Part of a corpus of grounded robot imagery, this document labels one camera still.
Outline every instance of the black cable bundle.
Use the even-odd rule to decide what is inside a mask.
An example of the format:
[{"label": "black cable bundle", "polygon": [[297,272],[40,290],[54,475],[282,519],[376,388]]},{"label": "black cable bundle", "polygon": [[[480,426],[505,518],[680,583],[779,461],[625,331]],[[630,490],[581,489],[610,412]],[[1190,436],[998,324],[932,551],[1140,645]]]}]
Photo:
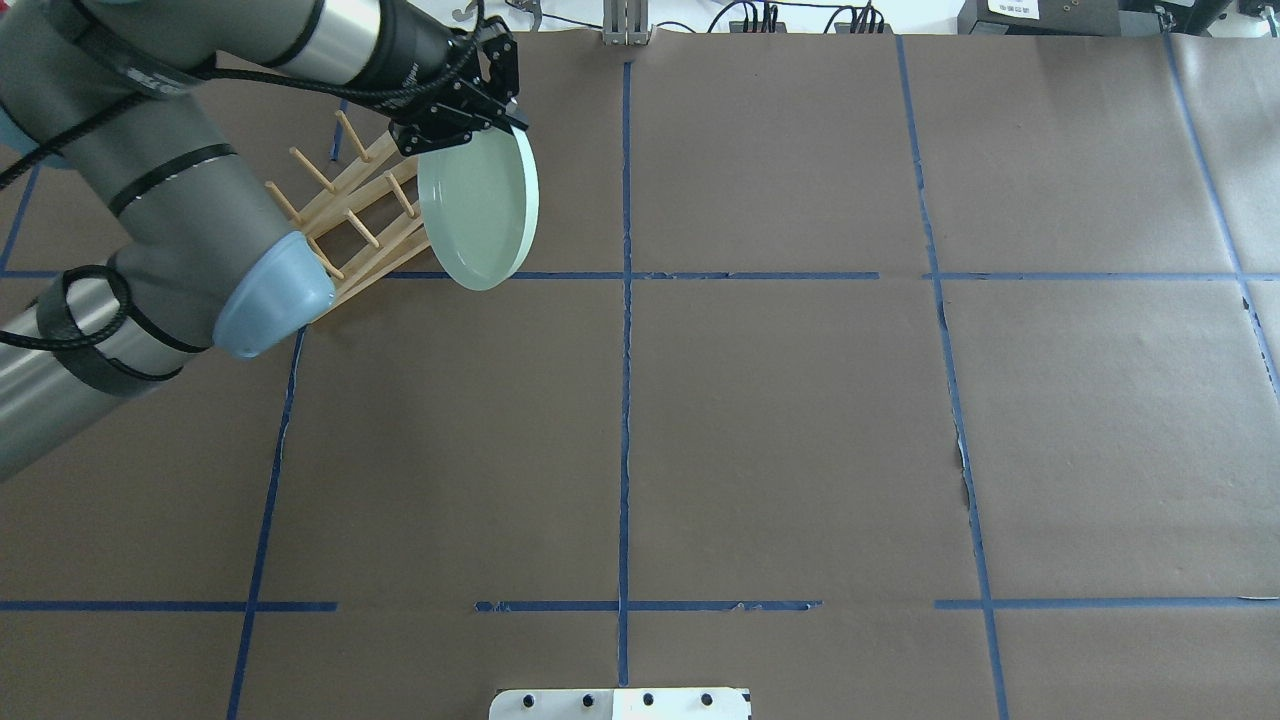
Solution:
[{"label": "black cable bundle", "polygon": [[714,31],[716,29],[716,23],[718,23],[721,20],[721,18],[723,18],[724,14],[730,12],[730,9],[732,9],[732,8],[737,6],[737,5],[742,5],[742,8],[744,8],[742,9],[742,29],[745,32],[756,32],[755,29],[750,29],[750,28],[759,27],[759,24],[760,24],[760,9],[756,8],[755,3],[753,3],[751,0],[735,0],[733,3],[730,3],[728,5],[724,5],[723,8],[721,8],[721,12],[716,13],[716,17],[712,18],[712,24],[707,26],[707,32]]},{"label": "black cable bundle", "polygon": [[[462,67],[466,65],[467,60],[475,55],[476,49],[480,46],[480,29],[484,27],[484,0],[476,1],[476,24],[472,28],[471,35],[467,38],[467,44],[462,53],[458,54],[458,59],[444,68],[444,72],[439,74],[435,79],[426,82],[424,85],[415,85],[411,87],[398,87],[392,90],[353,90],[349,87],[343,87],[340,85],[329,85],[325,82],[314,82],[306,79],[296,79],[291,77],[262,73],[257,70],[228,70],[228,69],[210,69],[200,70],[192,73],[193,77],[210,81],[210,79],[243,79],[248,82],[261,82],[265,85],[278,85],[280,87],[292,87],[294,90],[306,90],[311,92],[324,92],[326,95],[333,95],[343,100],[352,100],[356,102],[369,101],[376,102],[383,100],[398,100],[404,97],[417,97],[419,95],[425,95],[429,92],[435,92],[436,90],[452,83],[458,73],[462,72]],[[22,176],[27,174],[28,170],[35,168],[41,163],[41,160],[54,155],[63,147],[76,142],[77,140],[84,137],[86,135],[93,132],[95,129],[105,126],[106,123],[119,118],[124,113],[133,108],[137,108],[146,100],[150,100],[142,94],[131,94],[116,100],[111,105],[108,105],[97,114],[92,115],[87,120],[77,124],[73,128],[63,131],[61,133],[51,137],[50,140],[42,142],[40,147],[36,147],[22,159],[19,159],[13,165],[9,165],[3,173],[0,173],[0,191],[9,187],[18,181]]]},{"label": "black cable bundle", "polygon": [[823,35],[831,32],[840,13],[849,10],[849,32],[852,35],[881,35],[884,32],[884,14],[876,9],[869,1],[861,8],[844,5],[831,14],[827,27],[822,28]]}]

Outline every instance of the wooden peg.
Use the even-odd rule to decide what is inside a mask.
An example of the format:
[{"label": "wooden peg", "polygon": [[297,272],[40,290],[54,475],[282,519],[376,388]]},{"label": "wooden peg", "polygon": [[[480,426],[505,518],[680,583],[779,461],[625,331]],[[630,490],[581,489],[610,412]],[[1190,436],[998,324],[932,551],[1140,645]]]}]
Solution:
[{"label": "wooden peg", "polygon": [[404,195],[404,188],[399,186],[399,181],[396,179],[396,176],[390,172],[387,172],[385,174],[383,174],[383,179],[385,179],[387,183],[392,186],[392,193],[396,196],[396,200],[399,200],[401,208],[404,209],[404,214],[408,215],[410,219],[416,220],[417,208],[415,208],[413,204],[408,201],[408,197]]},{"label": "wooden peg", "polygon": [[380,242],[378,242],[378,238],[374,236],[374,233],[369,232],[369,228],[365,227],[365,223],[360,222],[360,218],[357,218],[356,214],[352,213],[351,210],[347,210],[347,222],[351,223],[351,227],[356,228],[356,232],[360,233],[360,237],[365,238],[365,242],[372,245],[374,247],[383,246]]},{"label": "wooden peg", "polygon": [[320,250],[320,245],[317,245],[316,241],[312,240],[310,236],[307,236],[307,245],[311,246],[311,252],[315,252],[316,259],[320,260],[321,265],[324,265],[324,270],[326,273],[329,273],[330,275],[333,275],[335,279],[339,281],[347,279],[347,275],[337,266],[334,266],[334,264],[329,260],[329,256],[324,254],[324,250]]},{"label": "wooden peg", "polygon": [[289,147],[289,155],[293,155],[293,158],[302,165],[302,168],[306,169],[308,173],[311,173],[311,177],[314,177],[316,182],[319,182],[325,190],[328,190],[330,195],[335,195],[338,192],[338,188],[334,187],[332,182],[329,182],[329,178],[324,177],[324,173],[321,173],[319,168],[312,165],[311,160],[307,160],[307,156],[303,155],[301,150],[298,150],[297,147]]},{"label": "wooden peg", "polygon": [[293,224],[296,225],[302,224],[302,215],[298,214],[298,209],[294,208],[292,202],[289,202],[289,199],[284,196],[284,192],[282,192],[280,188],[274,182],[266,181],[266,191],[275,200],[275,204],[280,206],[280,210],[284,210],[284,213],[289,215],[289,219],[293,220]]},{"label": "wooden peg", "polygon": [[342,123],[342,129],[347,131],[347,137],[349,137],[351,142],[356,146],[360,159],[365,163],[370,161],[372,158],[369,155],[369,149],[360,141],[360,136],[356,135],[356,128],[351,127],[351,118],[347,117],[347,113],[338,110],[334,114],[338,115],[338,122]]}]

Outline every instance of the light blue joint cap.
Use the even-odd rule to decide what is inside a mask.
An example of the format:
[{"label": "light blue joint cap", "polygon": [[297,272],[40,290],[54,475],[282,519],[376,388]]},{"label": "light blue joint cap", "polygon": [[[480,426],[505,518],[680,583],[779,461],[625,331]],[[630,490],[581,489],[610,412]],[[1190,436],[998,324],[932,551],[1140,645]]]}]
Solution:
[{"label": "light blue joint cap", "polygon": [[333,281],[301,232],[280,238],[244,274],[214,324],[214,345],[257,357],[333,306]]}]

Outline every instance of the white mounting plate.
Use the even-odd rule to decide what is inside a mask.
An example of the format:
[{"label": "white mounting plate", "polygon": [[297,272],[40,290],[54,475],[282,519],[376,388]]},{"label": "white mounting plate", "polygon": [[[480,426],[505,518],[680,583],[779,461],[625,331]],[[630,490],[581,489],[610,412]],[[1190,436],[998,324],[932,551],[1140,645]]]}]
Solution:
[{"label": "white mounting plate", "polygon": [[489,706],[489,720],[750,720],[750,697],[735,688],[503,691]]}]

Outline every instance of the metal bracket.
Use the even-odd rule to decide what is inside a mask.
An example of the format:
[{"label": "metal bracket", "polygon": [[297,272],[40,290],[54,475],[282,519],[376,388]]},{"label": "metal bracket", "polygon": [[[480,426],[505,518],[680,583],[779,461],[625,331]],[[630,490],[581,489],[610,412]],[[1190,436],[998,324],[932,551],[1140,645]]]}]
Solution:
[{"label": "metal bracket", "polygon": [[504,691],[489,720],[750,720],[751,693],[735,688]]},{"label": "metal bracket", "polygon": [[649,45],[649,0],[604,0],[605,45]]},{"label": "metal bracket", "polygon": [[[388,111],[390,133],[401,155],[411,156],[471,142],[472,133],[497,127],[529,129],[511,101],[520,95],[520,64],[511,28],[494,15],[480,28],[479,54],[467,58],[453,85]],[[489,78],[479,55],[489,60]]]}]

